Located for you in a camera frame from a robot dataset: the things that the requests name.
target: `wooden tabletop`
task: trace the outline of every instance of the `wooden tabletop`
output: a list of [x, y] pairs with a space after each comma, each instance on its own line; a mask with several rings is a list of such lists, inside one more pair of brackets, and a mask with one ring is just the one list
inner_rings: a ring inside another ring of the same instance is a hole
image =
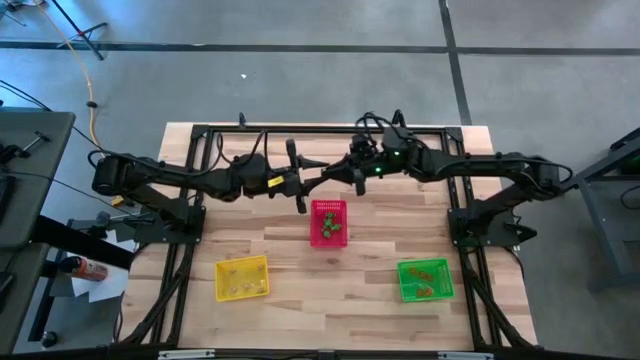
[[[184, 165], [192, 125], [167, 124], [160, 159]], [[493, 152], [486, 127], [463, 127], [463, 134], [468, 152]], [[256, 134], [225, 134], [225, 155], [249, 152], [255, 137]], [[288, 164], [285, 139], [290, 137], [295, 138], [298, 153], [326, 162], [342, 158], [350, 142], [348, 135], [269, 134], [269, 161], [273, 167]], [[441, 148], [435, 136], [422, 138], [428, 145]], [[317, 169], [308, 170], [303, 177], [318, 174]], [[497, 178], [475, 178], [472, 183], [478, 198], [486, 198], [501, 188]], [[347, 201], [349, 244], [339, 250], [309, 246], [309, 215], [298, 215], [291, 198], [240, 198], [230, 204], [206, 198], [205, 230], [194, 257], [180, 346], [472, 349], [460, 261], [446, 225], [450, 203], [445, 182], [420, 184], [409, 177], [393, 175], [383, 180], [367, 179], [366, 186], [366, 195], [357, 197], [348, 185], [326, 182], [307, 199], [308, 206], [313, 199]], [[178, 189], [158, 189], [168, 196], [178, 194]], [[166, 245], [149, 246], [134, 263], [123, 300], [122, 337], [133, 330], [155, 301], [166, 251]], [[253, 255], [267, 256], [270, 294], [216, 302], [215, 263]], [[449, 261], [455, 297], [403, 303], [396, 264], [440, 257]], [[521, 334], [535, 343], [520, 268], [500, 248], [487, 248], [487, 261], [497, 303]], [[482, 305], [478, 308], [483, 334], [488, 339], [486, 313]], [[165, 334], [170, 319], [168, 316]]]

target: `green toy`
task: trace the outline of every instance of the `green toy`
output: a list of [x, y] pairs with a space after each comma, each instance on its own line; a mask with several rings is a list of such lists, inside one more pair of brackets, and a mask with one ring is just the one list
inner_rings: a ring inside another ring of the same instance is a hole
[[331, 237], [332, 231], [338, 231], [342, 227], [340, 224], [333, 224], [333, 218], [336, 217], [336, 214], [332, 212], [328, 212], [324, 215], [324, 226], [322, 227], [322, 235], [325, 238]]

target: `pink basket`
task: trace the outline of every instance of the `pink basket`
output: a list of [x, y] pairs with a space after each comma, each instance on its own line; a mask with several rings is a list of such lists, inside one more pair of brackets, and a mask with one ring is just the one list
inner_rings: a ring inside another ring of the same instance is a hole
[[[336, 214], [333, 223], [340, 224], [339, 231], [326, 238], [322, 234], [325, 215]], [[313, 200], [311, 202], [311, 247], [343, 248], [347, 246], [347, 202], [344, 200]]]

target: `plastic basket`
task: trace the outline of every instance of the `plastic basket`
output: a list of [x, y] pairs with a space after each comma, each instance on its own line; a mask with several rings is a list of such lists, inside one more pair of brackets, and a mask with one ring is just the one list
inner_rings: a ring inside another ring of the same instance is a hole
[[[328, 212], [334, 213], [334, 225], [340, 230], [323, 234], [324, 220]], [[311, 246], [314, 248], [343, 248], [347, 246], [347, 202], [344, 200], [313, 200], [311, 202]]]
[[455, 296], [447, 259], [399, 262], [398, 276], [404, 302], [447, 299]]
[[216, 263], [216, 300], [240, 300], [269, 293], [267, 257], [252, 256]]

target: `gray floor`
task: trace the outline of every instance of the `gray floor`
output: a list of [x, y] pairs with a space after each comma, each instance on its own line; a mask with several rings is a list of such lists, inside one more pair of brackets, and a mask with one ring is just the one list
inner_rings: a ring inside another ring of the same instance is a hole
[[[102, 39], [111, 41], [444, 45], [436, 0], [60, 2], [81, 27], [108, 21]], [[633, 0], [450, 0], [449, 7], [459, 46], [640, 46], [640, 5]], [[57, 41], [36, 9], [15, 15], [28, 26], [2, 19], [0, 40]], [[98, 62], [82, 53], [101, 105], [97, 131], [107, 148], [137, 155], [157, 154], [168, 121], [235, 121], [239, 111], [249, 121], [346, 122], [364, 111], [390, 116], [401, 108], [411, 123], [460, 123], [446, 55], [105, 55]], [[460, 62], [473, 124], [490, 127], [496, 150], [581, 169], [638, 126], [640, 58], [461, 56]], [[51, 108], [75, 112], [76, 125], [87, 130], [85, 82], [68, 52], [0, 50], [0, 78]], [[89, 191], [90, 149], [72, 136], [57, 178]], [[54, 185], [44, 213], [65, 221], [96, 210], [104, 209]], [[640, 293], [587, 291], [608, 264], [578, 194], [517, 212], [540, 233], [522, 251], [540, 344], [637, 358]], [[62, 299], [48, 329], [63, 337], [58, 349], [104, 344], [116, 312], [117, 301], [88, 306], [83, 298]], [[24, 335], [16, 352], [37, 350]]]

